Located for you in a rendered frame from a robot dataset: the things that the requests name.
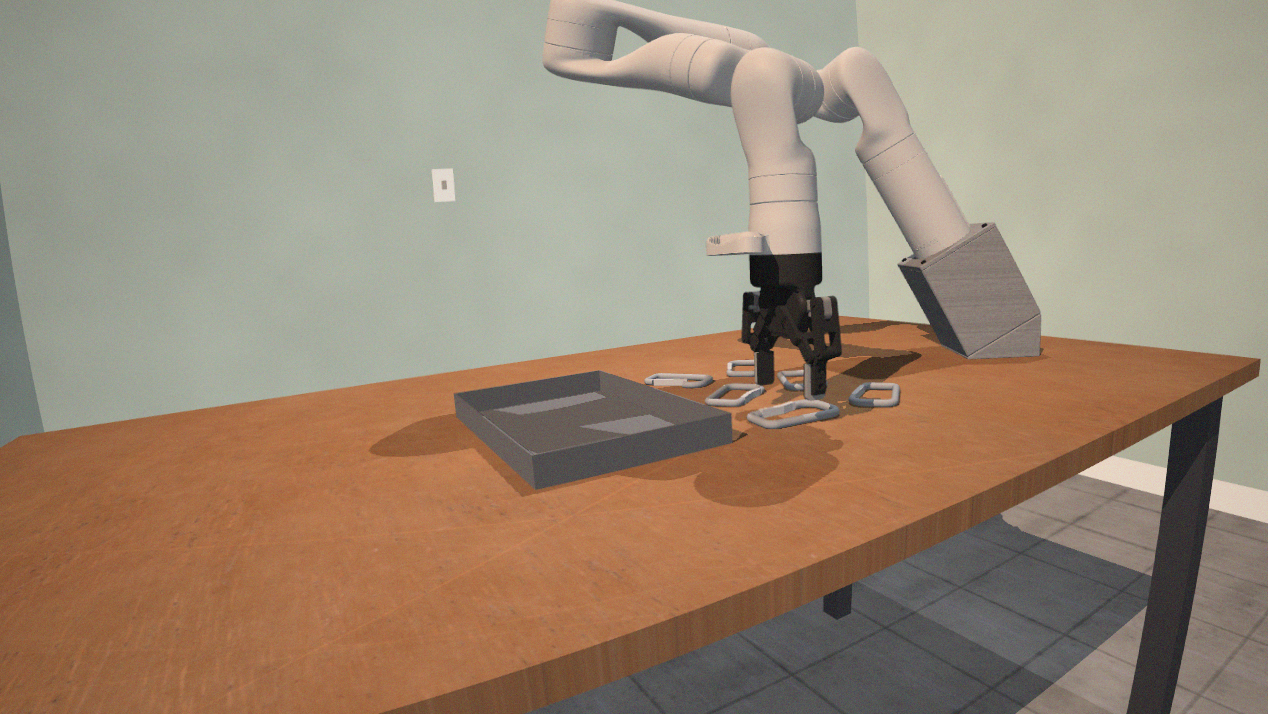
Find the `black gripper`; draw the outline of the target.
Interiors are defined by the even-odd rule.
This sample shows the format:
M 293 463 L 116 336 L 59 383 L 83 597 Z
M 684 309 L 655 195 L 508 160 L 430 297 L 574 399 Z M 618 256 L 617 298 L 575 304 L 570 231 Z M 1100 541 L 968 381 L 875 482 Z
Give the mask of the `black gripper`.
M 836 295 L 815 297 L 814 288 L 820 282 L 822 252 L 749 255 L 751 285 L 779 287 L 743 294 L 742 342 L 748 342 L 754 351 L 757 386 L 773 383 L 773 351 L 770 349 L 781 336 L 790 339 L 806 361 L 803 364 L 804 398 L 825 397 L 825 364 L 841 356 L 842 347 L 838 303 Z M 754 323 L 754 334 L 751 334 L 751 323 Z M 825 346 L 825 334 L 829 334 L 831 346 Z

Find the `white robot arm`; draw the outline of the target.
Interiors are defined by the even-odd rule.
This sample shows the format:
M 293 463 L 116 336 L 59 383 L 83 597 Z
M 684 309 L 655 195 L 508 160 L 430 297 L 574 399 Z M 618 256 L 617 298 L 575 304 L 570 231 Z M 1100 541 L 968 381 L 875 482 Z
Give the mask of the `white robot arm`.
M 648 44 L 612 60 L 618 27 Z M 867 49 L 844 49 L 817 70 L 747 30 L 615 0 L 552 0 L 544 42 L 544 67 L 563 79 L 732 103 L 748 164 L 749 224 L 709 237 L 708 256 L 822 252 L 817 162 L 798 131 L 813 115 L 844 123 L 860 113 L 855 152 L 917 259 L 970 231 Z

